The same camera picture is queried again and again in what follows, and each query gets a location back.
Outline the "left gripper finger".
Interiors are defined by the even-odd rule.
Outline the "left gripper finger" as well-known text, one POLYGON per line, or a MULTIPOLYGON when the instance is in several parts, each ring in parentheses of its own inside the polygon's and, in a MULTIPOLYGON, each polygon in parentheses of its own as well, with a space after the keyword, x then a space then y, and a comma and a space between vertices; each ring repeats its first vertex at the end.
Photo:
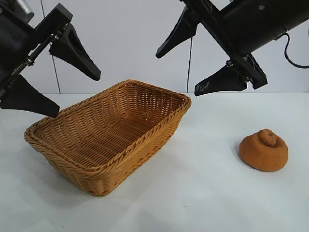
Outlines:
POLYGON ((29 111, 53 118, 59 113, 59 106, 38 92, 21 75, 0 90, 0 108, 29 111))
POLYGON ((100 69, 85 51, 74 26, 69 23, 49 49, 50 55, 74 66, 94 81, 100 80, 100 69))

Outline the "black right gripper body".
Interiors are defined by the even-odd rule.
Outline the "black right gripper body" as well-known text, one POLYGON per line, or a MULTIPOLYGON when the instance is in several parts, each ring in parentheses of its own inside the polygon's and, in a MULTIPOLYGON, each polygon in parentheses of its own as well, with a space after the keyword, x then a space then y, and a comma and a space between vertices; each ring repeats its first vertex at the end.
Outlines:
POLYGON ((285 33, 268 1, 236 0, 222 10, 209 0, 184 3, 229 56, 224 66, 235 70, 247 83, 251 82, 254 89, 267 84, 266 75, 252 53, 285 33))

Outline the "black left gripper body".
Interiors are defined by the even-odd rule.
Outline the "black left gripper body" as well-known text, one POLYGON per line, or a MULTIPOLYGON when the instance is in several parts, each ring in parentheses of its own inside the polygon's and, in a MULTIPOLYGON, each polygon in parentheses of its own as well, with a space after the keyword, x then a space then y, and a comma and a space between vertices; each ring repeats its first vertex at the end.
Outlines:
POLYGON ((25 3, 0 5, 0 89, 32 66, 47 45, 59 39, 73 17, 60 3, 35 28, 29 25, 33 16, 25 3))

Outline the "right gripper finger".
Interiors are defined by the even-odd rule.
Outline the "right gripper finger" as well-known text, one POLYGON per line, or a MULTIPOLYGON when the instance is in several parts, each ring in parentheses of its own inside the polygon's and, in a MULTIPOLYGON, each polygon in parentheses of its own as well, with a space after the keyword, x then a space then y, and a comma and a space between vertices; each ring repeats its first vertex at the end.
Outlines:
POLYGON ((162 58, 174 47, 195 36, 196 31, 197 15, 193 10, 185 6, 175 27, 162 45, 157 49, 155 56, 157 58, 162 58))
POLYGON ((222 91, 241 92, 246 88, 247 82, 242 79, 242 76, 232 68, 224 66, 213 75, 196 84, 194 94, 195 96, 201 96, 222 91))

